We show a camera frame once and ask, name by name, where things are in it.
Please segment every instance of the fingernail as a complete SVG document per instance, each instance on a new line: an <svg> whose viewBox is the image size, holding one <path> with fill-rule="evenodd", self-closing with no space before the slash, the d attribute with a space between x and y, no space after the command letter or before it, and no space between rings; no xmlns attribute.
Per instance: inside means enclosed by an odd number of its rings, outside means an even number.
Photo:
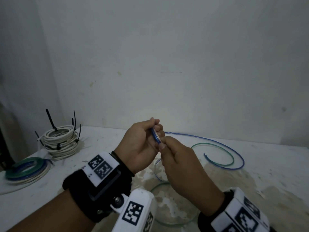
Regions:
<svg viewBox="0 0 309 232"><path fill-rule="evenodd" d="M166 147L166 145L164 143L160 143L159 144L159 150L163 150Z"/></svg>

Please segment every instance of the right hand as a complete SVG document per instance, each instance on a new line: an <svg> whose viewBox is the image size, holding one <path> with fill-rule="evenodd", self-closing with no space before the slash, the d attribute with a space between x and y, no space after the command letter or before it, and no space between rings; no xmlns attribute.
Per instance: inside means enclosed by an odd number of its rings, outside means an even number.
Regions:
<svg viewBox="0 0 309 232"><path fill-rule="evenodd" d="M173 189L206 216L215 213L224 194L208 177L194 151L173 137L160 139L162 164Z"/></svg>

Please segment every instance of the white table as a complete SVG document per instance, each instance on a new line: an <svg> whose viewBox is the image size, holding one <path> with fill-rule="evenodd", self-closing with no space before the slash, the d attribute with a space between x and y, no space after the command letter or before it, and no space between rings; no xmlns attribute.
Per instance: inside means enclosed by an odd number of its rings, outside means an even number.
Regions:
<svg viewBox="0 0 309 232"><path fill-rule="evenodd" d="M42 179L19 191L0 195L0 232L6 231L22 219L52 200L61 191L65 177L81 168L85 161L101 151L111 152L121 141L125 130L83 126L81 140L83 149L65 160L60 160ZM203 142L201 139L172 135L183 144L192 146ZM220 188L240 186L281 231L302 231L309 228L309 150L275 144L214 139L235 149L245 159L245 167L240 171L222 170L207 164L203 150L196 154L207 173ZM153 163L133 179L134 187L150 190L158 181L153 173ZM110 231L116 221L110 215L99 223L95 230ZM154 224L153 231L198 231L193 222L184 228L167 228Z"/></svg>

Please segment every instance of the wrist-mounted device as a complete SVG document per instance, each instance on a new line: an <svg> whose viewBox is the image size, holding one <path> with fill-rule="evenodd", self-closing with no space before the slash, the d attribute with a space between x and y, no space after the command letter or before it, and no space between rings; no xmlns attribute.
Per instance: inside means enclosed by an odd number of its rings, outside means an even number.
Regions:
<svg viewBox="0 0 309 232"><path fill-rule="evenodd" d="M226 200L218 210L220 214L212 219L211 226L216 232L268 232L268 218L241 191L232 188L225 192Z"/></svg>
<svg viewBox="0 0 309 232"><path fill-rule="evenodd" d="M130 195L133 176L115 152L102 152L69 175L62 187L69 189L78 207L97 223L112 212L110 205L123 205L122 194Z"/></svg>

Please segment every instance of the coiled white cable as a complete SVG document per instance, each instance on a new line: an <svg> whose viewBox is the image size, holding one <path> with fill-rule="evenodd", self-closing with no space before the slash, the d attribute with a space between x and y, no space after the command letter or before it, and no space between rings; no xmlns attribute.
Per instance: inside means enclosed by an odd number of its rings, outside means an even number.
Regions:
<svg viewBox="0 0 309 232"><path fill-rule="evenodd" d="M79 134L74 130L74 125L64 125L50 129L38 140L43 143L43 148L52 156L53 160L62 160L76 153Z"/></svg>

